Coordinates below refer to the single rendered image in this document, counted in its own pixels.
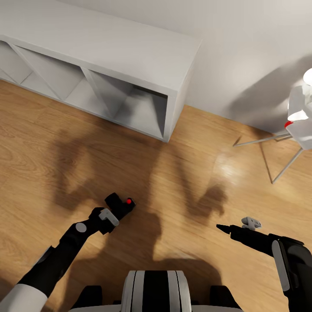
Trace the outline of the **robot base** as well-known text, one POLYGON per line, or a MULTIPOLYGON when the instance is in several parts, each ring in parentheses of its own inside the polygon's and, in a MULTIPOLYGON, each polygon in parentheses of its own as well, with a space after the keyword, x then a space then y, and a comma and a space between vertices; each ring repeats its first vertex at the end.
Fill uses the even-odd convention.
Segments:
MULTIPOLYGON (((86 286, 77 302, 68 312, 120 312, 121 301, 102 305, 101 286, 86 286)), ((234 300, 227 286, 211 286, 210 305, 191 301, 192 312, 244 312, 234 300)))

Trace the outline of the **digital camera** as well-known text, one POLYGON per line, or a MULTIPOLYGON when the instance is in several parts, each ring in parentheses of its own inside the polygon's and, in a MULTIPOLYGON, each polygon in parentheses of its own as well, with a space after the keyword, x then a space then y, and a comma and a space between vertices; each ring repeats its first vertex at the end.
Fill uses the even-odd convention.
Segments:
POLYGON ((112 214, 120 221, 124 216, 131 212, 136 206, 132 198, 128 198, 127 203, 123 203, 116 193, 111 194, 105 199, 110 207, 112 214))

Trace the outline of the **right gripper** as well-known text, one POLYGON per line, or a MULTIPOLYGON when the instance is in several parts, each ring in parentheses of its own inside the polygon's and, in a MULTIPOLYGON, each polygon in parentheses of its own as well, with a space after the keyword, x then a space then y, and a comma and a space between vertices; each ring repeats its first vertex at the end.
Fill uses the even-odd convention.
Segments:
POLYGON ((226 226, 217 224, 216 226, 227 234, 231 233, 231 239, 239 241, 242 244, 259 251, 256 246, 256 237, 260 232, 251 230, 249 228, 238 227, 236 225, 226 226))

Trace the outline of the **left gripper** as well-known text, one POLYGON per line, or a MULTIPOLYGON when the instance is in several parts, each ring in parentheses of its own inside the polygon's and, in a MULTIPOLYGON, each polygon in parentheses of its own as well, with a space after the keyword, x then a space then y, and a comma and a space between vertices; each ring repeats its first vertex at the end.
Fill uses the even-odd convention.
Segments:
POLYGON ((102 235, 104 235, 107 232, 111 233, 115 227, 108 219, 101 220, 99 218, 99 214, 102 210, 104 210, 104 207, 95 208, 88 218, 89 220, 94 220, 97 225, 97 229, 94 233, 100 231, 102 235))

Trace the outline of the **robot trunk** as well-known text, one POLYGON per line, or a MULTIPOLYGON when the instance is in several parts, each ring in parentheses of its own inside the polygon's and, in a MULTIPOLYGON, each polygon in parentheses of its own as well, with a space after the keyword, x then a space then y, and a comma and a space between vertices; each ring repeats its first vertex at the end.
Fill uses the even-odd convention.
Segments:
POLYGON ((130 270, 120 312, 192 312, 183 271, 130 270))

